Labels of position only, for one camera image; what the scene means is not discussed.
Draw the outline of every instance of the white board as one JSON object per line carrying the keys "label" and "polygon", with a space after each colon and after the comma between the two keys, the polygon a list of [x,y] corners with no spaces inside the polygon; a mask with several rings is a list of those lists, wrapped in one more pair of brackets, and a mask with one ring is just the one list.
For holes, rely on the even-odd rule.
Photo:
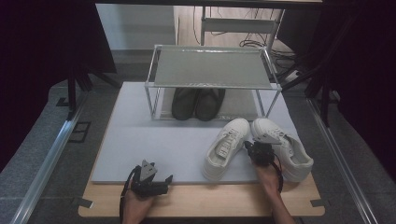
{"label": "white board", "polygon": [[[275,91],[261,91],[264,102],[271,102]],[[297,136],[281,94],[269,119],[285,132]],[[142,160],[155,162],[154,181],[173,175],[173,184],[212,184],[201,173],[205,154],[228,121],[151,119],[142,82],[124,82],[107,125],[92,181],[123,183]],[[257,181],[247,151],[242,148],[229,165],[221,183]]]}

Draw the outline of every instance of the wooden tabletop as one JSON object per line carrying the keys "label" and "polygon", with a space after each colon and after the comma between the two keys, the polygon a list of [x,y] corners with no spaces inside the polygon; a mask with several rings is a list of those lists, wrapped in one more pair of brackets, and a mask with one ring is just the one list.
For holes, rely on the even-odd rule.
{"label": "wooden tabletop", "polygon": [[[82,217],[118,217],[123,185],[98,185],[88,182],[83,199],[92,207],[80,207]],[[301,183],[285,182],[282,198],[292,216],[322,216],[312,175]],[[157,196],[148,217],[269,217],[269,203],[258,184],[171,185],[166,195]]]}

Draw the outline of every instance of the white sneaker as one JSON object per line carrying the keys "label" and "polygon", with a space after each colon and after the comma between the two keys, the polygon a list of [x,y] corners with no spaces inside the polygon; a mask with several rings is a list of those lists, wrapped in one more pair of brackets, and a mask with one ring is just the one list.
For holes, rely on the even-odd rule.
{"label": "white sneaker", "polygon": [[206,152],[202,171],[205,178],[217,181],[223,177],[231,159],[247,140],[249,131],[245,119],[234,119],[224,126]]}
{"label": "white sneaker", "polygon": [[306,179],[312,170],[314,160],[306,153],[303,144],[295,137],[285,134],[279,126],[269,119],[255,119],[251,132],[255,141],[262,141],[271,136],[280,141],[280,145],[273,145],[275,154],[282,165],[283,176],[292,182]]}

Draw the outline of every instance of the black shoe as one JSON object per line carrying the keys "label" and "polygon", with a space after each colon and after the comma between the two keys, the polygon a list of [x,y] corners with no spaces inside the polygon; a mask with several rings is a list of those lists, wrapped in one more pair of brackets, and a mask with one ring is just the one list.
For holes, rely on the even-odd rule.
{"label": "black shoe", "polygon": [[172,102],[172,115],[175,119],[192,118],[200,89],[176,88]]}
{"label": "black shoe", "polygon": [[209,121],[216,117],[224,100],[224,89],[202,89],[195,107],[195,117]]}

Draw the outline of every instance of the floor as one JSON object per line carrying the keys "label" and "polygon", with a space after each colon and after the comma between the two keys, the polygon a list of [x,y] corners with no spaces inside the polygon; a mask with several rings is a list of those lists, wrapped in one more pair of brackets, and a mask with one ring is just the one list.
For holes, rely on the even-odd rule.
{"label": "floor", "polygon": [[[184,8],[191,14],[193,8]],[[182,10],[179,22],[183,19]],[[225,16],[223,9],[219,14]],[[195,41],[193,31],[187,32],[189,38],[179,39],[179,43],[188,45]],[[286,50],[281,43],[274,49]],[[143,81],[149,69],[149,55],[129,55],[124,52],[114,52],[118,73],[112,78],[123,81]],[[112,88],[102,80],[91,77],[93,90],[78,122],[90,123],[86,135],[72,133],[64,148],[64,152],[55,167],[47,186],[42,193],[29,223],[119,223],[117,217],[84,218],[77,213],[78,199],[81,198],[88,181],[94,160],[99,150],[101,140],[106,131],[106,125],[117,99],[118,90]],[[297,223],[364,223],[356,202],[351,196],[350,189],[345,184],[339,168],[337,168],[333,154],[320,133],[320,128],[312,115],[308,102],[304,97],[306,83],[284,92],[284,97],[290,111],[291,118],[297,128],[299,136],[309,155],[315,159],[313,176],[318,184],[325,205],[326,214],[323,217],[296,217]],[[67,98],[65,82],[55,85],[49,92],[49,102],[44,108],[35,127],[30,131],[20,149],[0,175],[0,220],[9,223],[18,209],[26,191],[35,178],[40,165],[46,158],[52,143],[61,130],[67,117],[68,107],[60,104]],[[396,223],[396,185],[378,162],[370,148],[361,137],[344,120],[338,112],[336,102],[331,104],[329,113],[330,130],[342,151],[353,176],[364,192],[376,217],[377,223]],[[148,219],[147,223],[272,223],[270,218],[192,218],[192,219]]]}

